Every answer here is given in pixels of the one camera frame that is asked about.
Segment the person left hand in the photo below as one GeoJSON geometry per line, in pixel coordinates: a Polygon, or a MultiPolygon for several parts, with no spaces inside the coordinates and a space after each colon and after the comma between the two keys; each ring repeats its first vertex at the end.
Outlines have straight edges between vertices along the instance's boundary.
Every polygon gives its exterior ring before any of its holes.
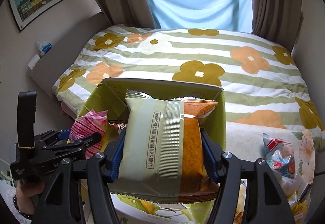
{"type": "Polygon", "coordinates": [[[16,187],[16,194],[13,197],[13,203],[16,211],[21,217],[32,220],[35,214],[35,203],[33,197],[41,194],[45,188],[42,180],[27,181],[21,179],[16,187]]]}

